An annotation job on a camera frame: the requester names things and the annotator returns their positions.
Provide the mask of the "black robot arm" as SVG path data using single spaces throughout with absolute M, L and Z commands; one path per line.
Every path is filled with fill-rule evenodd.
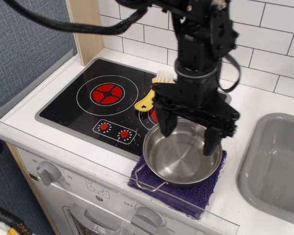
M 230 56 L 238 33 L 227 0 L 122 0 L 132 9 L 156 5 L 170 12 L 178 41 L 174 64 L 177 81 L 155 83 L 153 105 L 161 132 L 168 137 L 183 117 L 205 127 L 203 154 L 211 155 L 222 138 L 233 136 L 239 113 L 220 96 L 223 59 Z

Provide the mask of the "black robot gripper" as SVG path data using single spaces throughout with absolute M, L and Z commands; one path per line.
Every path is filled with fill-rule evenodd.
M 168 137 L 183 117 L 206 128 L 205 156 L 212 155 L 222 137 L 232 137 L 240 114 L 219 94 L 221 63 L 207 70 L 191 70 L 177 62 L 174 84 L 154 83 L 153 105 L 161 133 Z

